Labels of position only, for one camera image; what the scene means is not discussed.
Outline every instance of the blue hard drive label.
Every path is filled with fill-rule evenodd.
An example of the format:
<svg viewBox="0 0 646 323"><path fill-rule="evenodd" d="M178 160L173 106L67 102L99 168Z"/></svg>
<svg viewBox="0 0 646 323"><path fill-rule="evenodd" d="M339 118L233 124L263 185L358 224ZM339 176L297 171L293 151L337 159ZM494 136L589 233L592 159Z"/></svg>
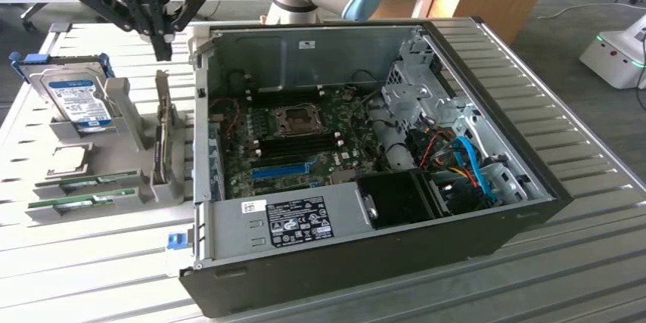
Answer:
<svg viewBox="0 0 646 323"><path fill-rule="evenodd" d="M72 123L90 129L97 128L86 131L101 131L110 125L110 112L103 100L97 98L98 86L93 81L54 81L48 86Z"/></svg>
<svg viewBox="0 0 646 323"><path fill-rule="evenodd" d="M271 244L275 247L333 238L333 224L323 197L267 205Z"/></svg>

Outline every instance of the gray carpet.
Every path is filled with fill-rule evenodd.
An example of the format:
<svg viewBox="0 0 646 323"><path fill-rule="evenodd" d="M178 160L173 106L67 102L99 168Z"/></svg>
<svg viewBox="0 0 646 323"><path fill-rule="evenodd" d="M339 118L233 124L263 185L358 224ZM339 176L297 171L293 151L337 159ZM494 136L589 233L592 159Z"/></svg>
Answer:
<svg viewBox="0 0 646 323"><path fill-rule="evenodd" d="M540 0L533 18L521 31L513 48L573 108L597 135L612 147L642 179L646 179L646 111L637 103L634 91L612 88L578 61L578 55L601 30L625 29L644 11L624 7L584 8L565 13L554 20L538 20L564 7L613 0ZM215 3L201 13L218 20L258 19L269 8L266 2L223 2L214 14ZM94 13L81 4L48 6L35 17L42 33L27 33L19 22L23 9L0 5L0 55L11 51L36 52L52 22L94 22ZM0 103L15 97L20 87L7 61L0 61ZM0 121L7 109L0 109Z"/></svg>

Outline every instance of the green circuit board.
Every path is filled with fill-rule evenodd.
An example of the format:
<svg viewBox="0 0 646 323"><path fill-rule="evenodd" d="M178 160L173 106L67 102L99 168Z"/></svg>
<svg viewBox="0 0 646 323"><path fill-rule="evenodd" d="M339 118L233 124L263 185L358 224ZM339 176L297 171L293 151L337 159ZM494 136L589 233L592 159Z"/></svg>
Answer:
<svg viewBox="0 0 646 323"><path fill-rule="evenodd" d="M211 110L213 113L219 112L225 115L222 143L226 150L223 161L227 199L349 182L357 175L381 170L378 138L371 125L365 123L367 115L362 100L366 95L357 92L357 95L350 97L345 88L325 91L317 102L286 104L279 107L258 107L246 98L238 98L238 119L231 105L223 103ZM275 116L279 113L278 109L290 107L317 110L322 129L313 134L329 135L338 132L341 135L337 140L342 140L343 145L335 145L334 148L314 154L303 154L299 148L295 148L294 155L303 157L305 163L309 164L307 172L253 178L253 172L258 170L253 163L263 159L255 154L255 141L291 138L279 135L281 122ZM235 120L231 129L227 120Z"/></svg>

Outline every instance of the metal slats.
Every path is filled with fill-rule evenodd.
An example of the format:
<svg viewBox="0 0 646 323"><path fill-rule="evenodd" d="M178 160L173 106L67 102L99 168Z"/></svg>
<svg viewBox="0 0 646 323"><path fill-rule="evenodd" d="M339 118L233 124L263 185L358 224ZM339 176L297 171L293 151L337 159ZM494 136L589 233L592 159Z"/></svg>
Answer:
<svg viewBox="0 0 646 323"><path fill-rule="evenodd" d="M478 317L478 321L589 322L642 313L644 190L577 120L565 116L560 101L545 92L540 81L514 64L505 47L473 20L444 19L434 23L578 199L492 256L219 321L426 322L473 321ZM109 47L95 45L90 38L99 30L110 38ZM183 37L174 44L181 58L189 51ZM62 54L106 51L119 76L131 79L139 112L157 112L151 73L158 65L151 61L150 45L134 33L125 35L107 25L79 25L56 46ZM193 110L193 70L183 58L182 62L174 58L165 66L173 73L177 106ZM458 87L450 74L445 76ZM34 96L28 102L42 106ZM16 125L36 123L32 120L46 123L48 112L31 111L19 116ZM191 127L186 133L191 140ZM20 159L32 157L35 149L48 148L51 141L42 134L39 126L16 127L3 145L0 163L4 151L12 150L11 158ZM35 143L19 144L28 138ZM186 163L186 168L193 168L193 162ZM26 175L28 168L16 170ZM0 183L0 191L3 185L20 182ZM0 239L0 271L6 276L0 291L15 292L7 298L0 293L3 321L35 321L43 314L54 317L50 321L66 323L203 321L177 279L165 278L161 252L169 230L193 221L193 206L185 203L38 227L20 224L26 222L23 211L23 203L0 203L0 232L14 237ZM26 288L43 282L50 285L38 292Z"/></svg>

